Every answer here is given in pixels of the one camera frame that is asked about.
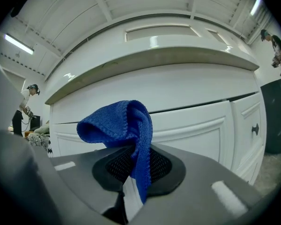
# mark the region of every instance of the black cabinet knob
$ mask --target black cabinet knob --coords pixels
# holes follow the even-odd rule
[[[252,127],[252,132],[255,132],[256,135],[258,135],[258,132],[259,132],[259,126],[258,126],[258,123],[256,124],[256,127]]]

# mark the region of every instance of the white drawer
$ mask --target white drawer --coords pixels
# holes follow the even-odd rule
[[[229,101],[155,113],[151,119],[152,142],[212,158],[231,169],[234,129]],[[53,124],[51,140],[58,144],[60,156],[105,148],[102,143],[83,142],[76,126],[77,123]]]
[[[250,160],[250,162],[242,165],[237,170],[237,174],[251,185],[254,184],[257,178],[262,163],[263,155],[264,149],[261,148],[257,152],[257,154],[255,154],[255,156]]]
[[[100,107],[121,100],[139,100],[152,113],[256,91],[254,73],[237,67],[217,64],[151,67],[104,79],[67,95],[53,104],[50,122],[79,122]]]
[[[234,129],[229,101],[151,115],[153,141],[197,153],[231,169]]]
[[[259,93],[231,102],[235,129],[234,172],[250,163],[263,146],[260,104]]]

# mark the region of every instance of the black pants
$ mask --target black pants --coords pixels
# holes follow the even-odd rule
[[[22,119],[23,119],[22,113],[19,110],[17,110],[14,114],[14,117],[13,117],[14,134],[17,134],[21,137],[23,137],[23,135],[22,135]]]

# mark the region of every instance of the black mesh pad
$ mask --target black mesh pad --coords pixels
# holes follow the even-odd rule
[[[106,170],[122,183],[125,183],[133,169],[133,161],[131,160],[133,152],[134,147],[127,149],[124,153],[106,164]]]
[[[151,183],[154,183],[165,175],[169,174],[172,169],[172,163],[165,156],[150,149],[150,174]]]
[[[106,170],[122,183],[125,183],[133,169],[133,161],[131,160],[133,151],[134,148],[132,147],[106,164]],[[153,149],[150,149],[151,183],[154,183],[169,174],[171,169],[172,163],[169,159]]]

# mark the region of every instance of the white shirt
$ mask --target white shirt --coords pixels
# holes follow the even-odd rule
[[[274,38],[272,38],[272,39],[274,41],[273,47],[274,47],[274,51],[275,51],[275,56],[279,56],[280,52],[281,52],[281,49],[278,46],[278,44],[276,43],[275,39]]]
[[[20,106],[26,106],[26,104],[28,103],[29,100],[29,96],[30,96],[30,91],[29,89],[24,89],[21,94],[24,96],[24,100],[21,102]]]

